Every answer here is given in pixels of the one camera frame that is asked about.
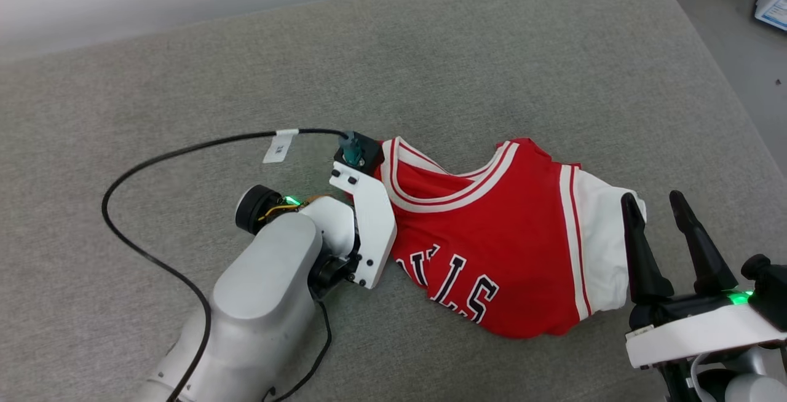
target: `gray floor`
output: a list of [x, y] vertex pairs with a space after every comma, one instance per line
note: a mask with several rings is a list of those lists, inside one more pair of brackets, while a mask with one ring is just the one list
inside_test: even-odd
[[787, 32], [753, 18], [756, 0], [678, 0], [787, 175]]

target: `gray fabric surface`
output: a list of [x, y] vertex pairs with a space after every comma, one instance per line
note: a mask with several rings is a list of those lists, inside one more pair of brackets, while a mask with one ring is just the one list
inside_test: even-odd
[[[674, 0], [335, 0], [0, 68], [0, 399], [126, 399], [196, 301], [104, 227], [133, 164], [233, 133], [404, 136], [448, 170], [530, 136], [647, 201], [647, 234], [691, 290], [667, 201], [681, 189], [734, 268], [787, 260], [787, 186]], [[132, 178], [110, 212], [203, 288], [250, 235], [245, 189], [331, 192], [332, 138], [231, 144]], [[334, 344], [293, 400], [660, 400], [627, 362], [626, 310], [511, 341], [428, 301], [398, 268], [328, 299]], [[279, 390], [324, 341], [315, 318]]]

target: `green light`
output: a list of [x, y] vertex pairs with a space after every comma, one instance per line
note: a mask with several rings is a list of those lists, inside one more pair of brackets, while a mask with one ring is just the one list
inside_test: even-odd
[[733, 305], [742, 305], [748, 303], [748, 296], [753, 295], [754, 292], [747, 290], [745, 292], [735, 292], [727, 295], [727, 298], [732, 301]]

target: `thin black wire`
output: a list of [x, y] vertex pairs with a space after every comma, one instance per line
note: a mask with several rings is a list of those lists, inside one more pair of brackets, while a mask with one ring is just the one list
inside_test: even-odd
[[[321, 134], [334, 134], [337, 136], [341, 136], [342, 138], [347, 139], [347, 135], [339, 130], [332, 130], [331, 128], [299, 128], [299, 134], [307, 134], [307, 133], [321, 133]], [[196, 152], [197, 150], [203, 150], [204, 148], [214, 147], [216, 145], [222, 144], [229, 144], [231, 142], [237, 141], [245, 141], [247, 139], [257, 139], [257, 138], [270, 138], [270, 136], [275, 136], [275, 131], [267, 131], [267, 132], [259, 132], [259, 133], [245, 133], [239, 134], [234, 136], [228, 136], [227, 138], [220, 138], [215, 139], [213, 141], [203, 142], [202, 144], [195, 144], [189, 147], [180, 148], [179, 150], [174, 150], [173, 152], [165, 153], [163, 155], [156, 156], [155, 158], [148, 159], [147, 161], [137, 164], [136, 166], [132, 167], [131, 169], [127, 170], [127, 172], [120, 175], [120, 178], [116, 179], [114, 183], [109, 186], [109, 189], [106, 190], [104, 194], [104, 199], [101, 201], [101, 215], [104, 217], [104, 222], [106, 223], [107, 227], [109, 227], [110, 231], [115, 234], [118, 239], [128, 245], [132, 250], [136, 251], [136, 253], [140, 254], [143, 258], [149, 260], [153, 264], [157, 265], [158, 267], [163, 268], [169, 274], [175, 276], [175, 278], [180, 279], [181, 282], [186, 284], [194, 294], [197, 295], [199, 298], [200, 303], [202, 304], [202, 309], [205, 311], [205, 331], [202, 334], [202, 342], [200, 342], [199, 348], [197, 349], [197, 353], [194, 355], [194, 359], [191, 360], [191, 364], [188, 368], [186, 368], [186, 372], [181, 377], [180, 382], [178, 385], [175, 386], [175, 389], [172, 390], [172, 394], [169, 394], [169, 398], [167, 402], [175, 402], [177, 397], [180, 395], [180, 392], [183, 391], [183, 387], [186, 386], [191, 374], [194, 373], [194, 369], [197, 368], [200, 359], [202, 359], [202, 354], [205, 352], [205, 347], [208, 345], [208, 338], [210, 337], [210, 326], [211, 326], [211, 314], [210, 314], [210, 304], [208, 303], [208, 299], [205, 298], [205, 294], [194, 284], [191, 280], [186, 278], [183, 274], [179, 271], [175, 270], [174, 268], [166, 265], [164, 262], [161, 262], [155, 256], [147, 251], [143, 250], [140, 246], [136, 245], [136, 243], [132, 242], [123, 232], [120, 231], [113, 223], [112, 218], [109, 217], [109, 198], [112, 197], [113, 192], [127, 179], [132, 177], [134, 173], [139, 172], [140, 170], [146, 169], [154, 164], [160, 163], [162, 161], [166, 161], [167, 159], [172, 159], [177, 156], [186, 155], [187, 153]]]
[[[323, 349], [320, 350], [320, 354], [317, 355], [317, 359], [314, 360], [314, 365], [312, 365], [312, 369], [309, 370], [309, 373], [306, 373], [306, 376], [304, 376], [303, 379], [299, 380], [299, 382], [295, 384], [295, 386], [293, 386], [292, 390], [287, 391], [281, 397], [277, 397], [276, 399], [273, 399], [273, 402], [279, 402], [280, 400], [287, 399], [287, 397], [290, 397], [292, 396], [292, 394], [295, 394], [295, 391], [300, 390], [301, 387], [303, 387], [303, 385], [306, 385], [306, 382], [308, 382], [309, 379], [312, 379], [312, 376], [315, 373], [317, 373], [317, 368], [320, 368], [320, 364], [323, 363], [323, 357], [325, 357], [325, 354], [328, 352], [328, 348], [331, 347], [331, 340], [333, 339], [333, 335], [331, 334], [331, 323], [329, 323], [328, 321], [328, 310], [326, 310], [323, 301], [317, 301], [317, 303], [320, 304], [320, 308], [323, 310], [323, 319], [325, 319], [325, 331], [328, 334], [328, 338], [325, 340], [325, 344], [323, 345]], [[265, 396], [262, 398], [262, 402], [265, 402], [265, 397], [267, 397], [268, 394], [270, 394], [271, 396], [275, 396], [276, 388], [271, 387], [270, 390], [268, 390], [267, 393], [265, 393]]]

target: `jersey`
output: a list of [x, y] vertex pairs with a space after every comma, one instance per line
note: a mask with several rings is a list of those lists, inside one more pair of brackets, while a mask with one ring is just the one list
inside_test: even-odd
[[401, 138], [382, 149], [376, 177], [398, 229], [390, 256], [431, 301], [515, 338], [565, 334], [626, 303], [620, 200], [630, 190], [556, 163], [526, 138], [461, 175]]

